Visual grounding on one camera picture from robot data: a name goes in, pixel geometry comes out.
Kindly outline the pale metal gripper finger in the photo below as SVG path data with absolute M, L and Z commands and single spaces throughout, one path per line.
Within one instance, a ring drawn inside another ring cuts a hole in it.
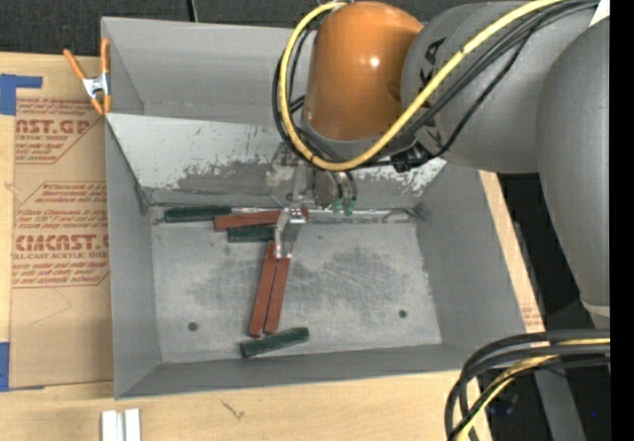
M 275 257 L 282 259 L 286 257 L 285 251 L 285 230 L 288 224 L 288 211 L 281 210 L 274 228 L 274 245 L 275 245 Z
M 290 206 L 284 210 L 286 222 L 283 228 L 283 256 L 291 258 L 293 245 L 304 226 L 304 214 L 300 205 Z

